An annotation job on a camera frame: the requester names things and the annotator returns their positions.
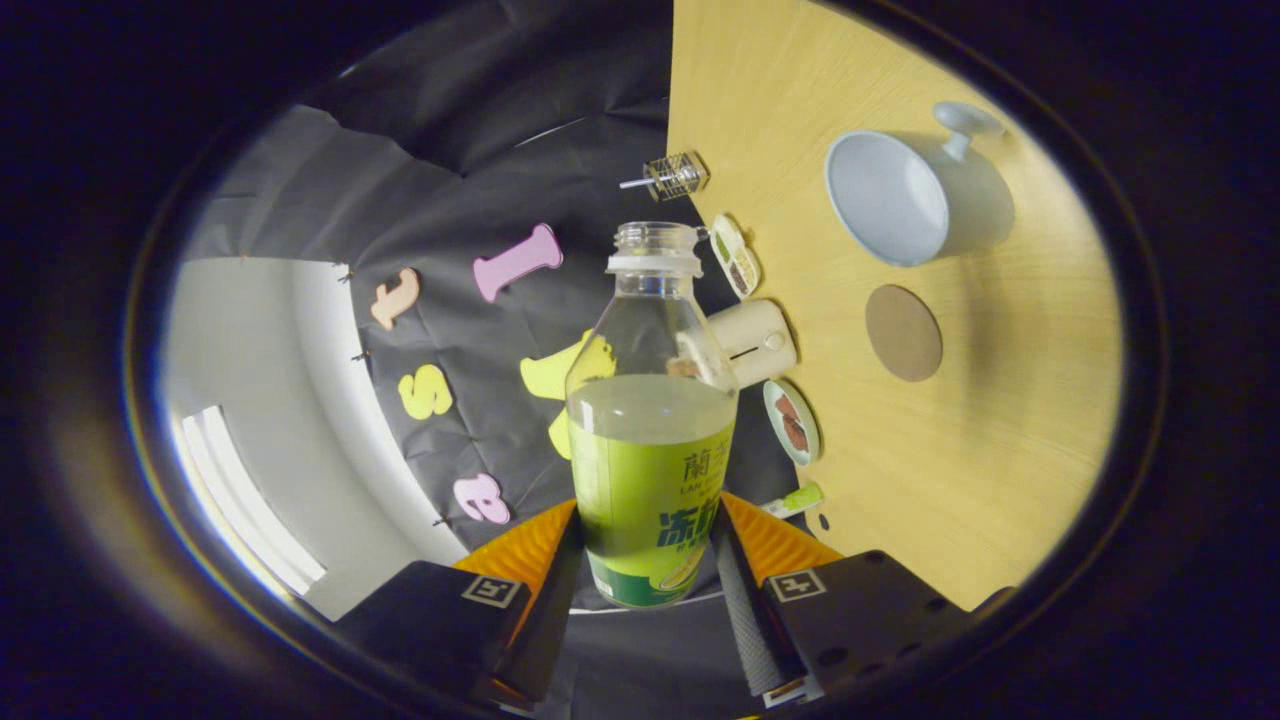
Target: black fabric backdrop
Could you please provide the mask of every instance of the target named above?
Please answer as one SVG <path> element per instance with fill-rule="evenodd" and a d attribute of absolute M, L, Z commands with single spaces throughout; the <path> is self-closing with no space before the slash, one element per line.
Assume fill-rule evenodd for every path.
<path fill-rule="evenodd" d="M 351 266 L 378 400 L 419 483 L 468 548 L 573 495 L 570 464 L 547 434 L 563 402 L 531 396 L 520 360 L 562 350 L 594 325 L 613 292 L 604 265 L 617 225 L 701 223 L 687 199 L 657 204 L 644 190 L 617 188 L 666 154 L 669 59 L 667 5 L 467 5 L 402 36 L 319 88 L 307 106 L 282 115 L 232 168 L 196 225 L 192 259 L 243 255 Z M 526 275 L 486 302 L 472 261 L 500 254 L 536 223 L 554 229 L 563 264 Z M 695 293 L 713 314 L 736 297 L 709 249 L 698 252 L 707 274 Z M 376 286 L 394 287 L 403 266 L 417 272 L 421 293 L 385 331 L 369 306 Z M 444 372 L 454 406 L 415 420 L 397 384 L 424 364 Z M 477 473 L 500 484 L 509 524 L 472 520 L 454 500 L 453 482 Z M 760 387 L 744 389 L 726 489 L 764 502 L 795 488 Z M 718 591 L 707 553 L 690 597 Z M 573 605 L 609 607 L 585 562 Z M 628 687 L 648 698 L 635 706 L 636 717 L 685 716 L 692 707 L 698 712 L 687 716 L 707 716 L 708 703 L 742 698 L 748 703 L 739 710 L 758 707 L 741 676 L 723 600 L 652 618 L 586 618 L 570 624 L 556 680 L 562 694 L 573 688 L 573 714 L 556 715 L 567 706 L 554 700 L 543 714 L 602 714 L 590 710 L 600 707 L 590 698 L 605 697 L 593 696 L 593 687 L 613 694 Z M 593 670 L 607 655 L 614 671 Z M 622 667 L 631 673 L 626 680 Z M 698 696 L 694 685 L 705 685 L 705 693 Z M 627 714 L 613 707 L 609 716 Z"/>

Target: wooden surface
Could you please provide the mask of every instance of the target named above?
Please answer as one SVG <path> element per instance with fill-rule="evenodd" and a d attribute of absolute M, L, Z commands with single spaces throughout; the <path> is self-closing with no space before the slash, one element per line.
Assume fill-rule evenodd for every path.
<path fill-rule="evenodd" d="M 1047 154 L 977 91 L 858 20 L 800 0 L 676 0 L 668 149 L 695 149 L 703 219 L 730 213 L 760 259 L 754 297 L 796 332 L 787 373 L 822 428 L 797 468 L 826 502 L 819 539 L 881 548 L 961 607 L 1018 584 L 1062 537 L 1107 451 L 1120 397 L 1119 304 L 1087 211 Z M 827 199 L 840 135 L 945 131 L 931 108 L 973 102 L 1009 128 L 974 150 L 1014 196 L 1011 237 L 913 269 L 863 251 Z M 877 287 L 923 300 L 937 373 L 884 369 L 863 316 Z M 831 529 L 823 530 L 818 514 Z"/>

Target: bottle neck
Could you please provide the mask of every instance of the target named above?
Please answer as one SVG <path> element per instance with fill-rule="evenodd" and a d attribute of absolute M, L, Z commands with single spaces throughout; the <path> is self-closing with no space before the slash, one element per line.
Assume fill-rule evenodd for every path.
<path fill-rule="evenodd" d="M 685 274 L 618 273 L 614 295 L 692 300 L 694 278 Z"/>

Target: green bottle label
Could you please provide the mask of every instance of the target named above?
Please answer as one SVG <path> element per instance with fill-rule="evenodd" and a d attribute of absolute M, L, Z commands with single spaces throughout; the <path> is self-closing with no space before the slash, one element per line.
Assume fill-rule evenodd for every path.
<path fill-rule="evenodd" d="M 733 423 L 676 445 L 636 445 L 570 423 L 588 560 L 605 597 L 631 607 L 680 600 L 694 584 L 728 465 Z"/>

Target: small dish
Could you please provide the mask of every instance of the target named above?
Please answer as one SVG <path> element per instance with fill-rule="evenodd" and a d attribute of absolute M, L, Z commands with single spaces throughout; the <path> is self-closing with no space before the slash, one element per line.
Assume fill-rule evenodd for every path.
<path fill-rule="evenodd" d="M 804 396 L 791 383 L 764 383 L 764 411 L 778 442 L 796 465 L 808 465 L 822 455 L 818 421 Z"/>

